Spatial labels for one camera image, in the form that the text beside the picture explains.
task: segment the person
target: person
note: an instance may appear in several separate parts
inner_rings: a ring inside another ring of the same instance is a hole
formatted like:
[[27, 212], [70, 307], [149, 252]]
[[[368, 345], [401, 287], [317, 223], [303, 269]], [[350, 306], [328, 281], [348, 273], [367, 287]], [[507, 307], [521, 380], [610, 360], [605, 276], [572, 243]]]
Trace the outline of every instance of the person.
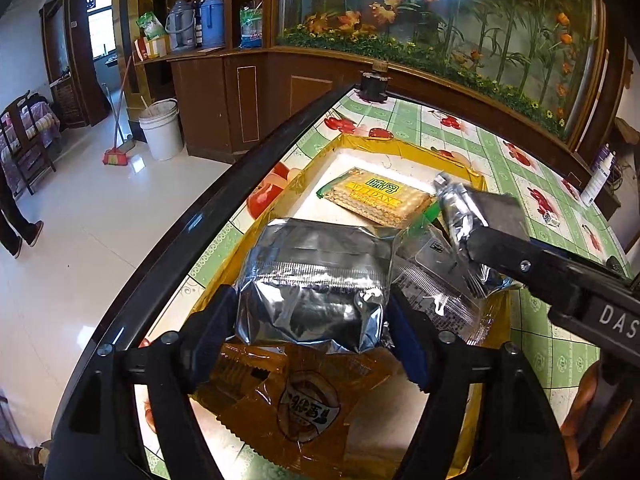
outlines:
[[[20, 256], [23, 240], [29, 244], [29, 247], [33, 247], [36, 244], [44, 222], [38, 220], [35, 224], [32, 224], [22, 216], [18, 205], [15, 203], [14, 194], [6, 182], [4, 171], [0, 171], [0, 209], [3, 212], [3, 214], [0, 214], [0, 242], [14, 258], [17, 258]], [[20, 236], [15, 234], [9, 223], [14, 226]]]

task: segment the screw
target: screw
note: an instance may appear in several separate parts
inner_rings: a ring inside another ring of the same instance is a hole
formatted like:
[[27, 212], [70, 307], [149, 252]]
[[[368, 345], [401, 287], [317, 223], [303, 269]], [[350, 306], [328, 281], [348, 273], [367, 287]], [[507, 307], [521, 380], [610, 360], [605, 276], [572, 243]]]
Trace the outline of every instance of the screw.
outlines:
[[180, 335], [175, 331], [171, 330], [170, 332], [165, 332], [160, 336], [160, 341], [162, 341], [165, 345], [171, 345], [178, 341]]
[[443, 330], [438, 334], [438, 339], [444, 344], [450, 345], [456, 340], [456, 335], [453, 332], [449, 332], [449, 330]]
[[504, 349], [509, 352], [511, 355], [516, 355], [518, 353], [518, 347], [514, 345], [511, 341], [507, 341], [504, 344]]
[[102, 344], [98, 346], [98, 349], [95, 351], [100, 357], [107, 357], [111, 352], [113, 352], [113, 346], [109, 343]]

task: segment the white bucket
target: white bucket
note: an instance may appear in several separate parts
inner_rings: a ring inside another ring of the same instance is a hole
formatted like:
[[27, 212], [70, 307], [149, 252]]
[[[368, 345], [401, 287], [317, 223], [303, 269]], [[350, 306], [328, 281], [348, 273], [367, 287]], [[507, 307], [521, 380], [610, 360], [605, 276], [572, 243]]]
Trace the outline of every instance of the white bucket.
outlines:
[[140, 127], [155, 160], [169, 160], [182, 151], [177, 100], [153, 103], [140, 114]]

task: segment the broom handle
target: broom handle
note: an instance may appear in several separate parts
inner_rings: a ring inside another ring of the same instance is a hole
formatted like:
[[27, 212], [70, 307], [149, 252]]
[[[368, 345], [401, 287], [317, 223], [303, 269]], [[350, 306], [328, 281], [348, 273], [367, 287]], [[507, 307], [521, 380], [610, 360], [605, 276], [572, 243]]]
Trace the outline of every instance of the broom handle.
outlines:
[[122, 86], [120, 87], [120, 99], [118, 100], [118, 111], [116, 112], [116, 129], [113, 133], [113, 147], [114, 149], [117, 146], [118, 143], [118, 126], [119, 125], [119, 121], [120, 121], [120, 109], [122, 108], [122, 96], [124, 95], [124, 85], [126, 85], [127, 83], [127, 75], [129, 74], [129, 67], [131, 66], [131, 63], [133, 62], [133, 54], [131, 56], [129, 56], [129, 60], [127, 61], [127, 67], [126, 69], [124, 69], [124, 76], [122, 77]]

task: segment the window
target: window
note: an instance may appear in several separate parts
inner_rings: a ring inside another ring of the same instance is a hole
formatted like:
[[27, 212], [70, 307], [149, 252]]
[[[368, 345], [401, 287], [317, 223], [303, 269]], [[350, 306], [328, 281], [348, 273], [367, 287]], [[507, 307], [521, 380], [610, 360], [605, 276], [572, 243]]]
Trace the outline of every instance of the window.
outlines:
[[113, 14], [111, 0], [87, 0], [89, 14], [89, 33], [91, 47], [96, 57], [108, 54], [116, 49], [116, 39], [113, 35]]

